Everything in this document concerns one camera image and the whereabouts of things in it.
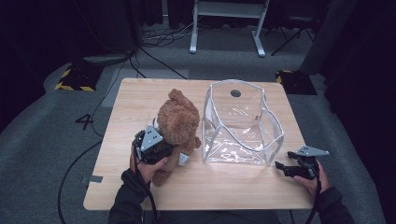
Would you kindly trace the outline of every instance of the wooden tabletop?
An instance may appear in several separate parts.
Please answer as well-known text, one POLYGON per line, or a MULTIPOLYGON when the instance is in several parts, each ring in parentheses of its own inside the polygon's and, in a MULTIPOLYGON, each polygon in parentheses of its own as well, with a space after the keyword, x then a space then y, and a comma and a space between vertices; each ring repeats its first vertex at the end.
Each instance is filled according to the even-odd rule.
MULTIPOLYGON (((173 88, 183 92, 203 116, 205 95, 214 80, 125 78, 114 104, 104 141, 92 175, 102 176, 101 183, 91 182, 84 200, 89 210, 109 210, 122 184, 120 176, 129 167, 134 135, 146 129, 173 88)), ((282 148, 274 161, 297 165, 287 157, 304 145, 288 98, 278 83, 252 82, 265 89, 267 104, 285 132, 282 148)), ((202 139, 202 124, 197 135, 202 139)), ((184 166, 179 166, 162 187, 151 186, 158 210, 226 209, 308 209, 313 199, 306 189, 275 168, 272 163, 203 162, 202 149, 195 149, 184 166)), ((142 204, 150 209, 149 200, 142 204)))

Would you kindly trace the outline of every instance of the black sleeve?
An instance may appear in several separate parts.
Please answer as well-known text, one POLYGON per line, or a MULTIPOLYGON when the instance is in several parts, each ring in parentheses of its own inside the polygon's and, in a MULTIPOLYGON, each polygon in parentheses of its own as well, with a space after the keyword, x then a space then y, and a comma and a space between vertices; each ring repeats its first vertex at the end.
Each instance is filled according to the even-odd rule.
POLYGON ((355 223, 348 209, 342 203, 343 196, 335 187, 319 195, 318 212, 322 224, 355 223))
POLYGON ((122 173, 121 179, 123 185, 110 209, 107 223, 142 223, 142 206, 140 204, 147 196, 145 189, 130 169, 122 173))

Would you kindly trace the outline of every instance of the brown stuffed animal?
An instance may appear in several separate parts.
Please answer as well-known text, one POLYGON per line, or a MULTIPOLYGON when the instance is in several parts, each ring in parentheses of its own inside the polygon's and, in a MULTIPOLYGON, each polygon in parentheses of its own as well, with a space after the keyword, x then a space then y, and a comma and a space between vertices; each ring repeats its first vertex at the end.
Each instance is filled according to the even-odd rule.
POLYGON ((195 148, 201 146, 196 136, 200 122, 198 109, 176 89, 169 92, 169 100, 160 108, 157 123, 163 139, 174 146, 168 163, 158 170, 152 178, 155 186, 162 186, 178 166, 180 153, 190 155, 195 148))

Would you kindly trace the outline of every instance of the white metal stand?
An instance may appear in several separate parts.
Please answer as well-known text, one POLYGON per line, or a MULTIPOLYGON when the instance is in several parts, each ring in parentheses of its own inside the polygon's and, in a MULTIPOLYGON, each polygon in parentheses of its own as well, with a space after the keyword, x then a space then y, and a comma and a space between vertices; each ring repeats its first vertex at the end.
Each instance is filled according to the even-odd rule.
POLYGON ((260 31, 262 30, 262 23, 264 22, 265 13, 266 13, 266 7, 264 5, 266 4, 205 2, 205 1, 195 0, 190 53, 195 53, 197 51, 198 15, 221 16, 221 17, 259 19, 257 30, 252 31, 252 35, 259 56, 264 57, 265 51, 262 47, 262 42, 260 41, 260 31))

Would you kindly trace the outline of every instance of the transparent container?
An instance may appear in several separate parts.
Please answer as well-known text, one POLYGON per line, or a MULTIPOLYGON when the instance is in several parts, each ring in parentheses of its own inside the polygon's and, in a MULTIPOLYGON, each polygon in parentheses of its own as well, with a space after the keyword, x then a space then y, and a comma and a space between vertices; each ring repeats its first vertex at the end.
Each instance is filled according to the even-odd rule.
POLYGON ((271 165, 284 132, 265 91, 241 80, 210 85, 203 117, 203 161, 271 165))

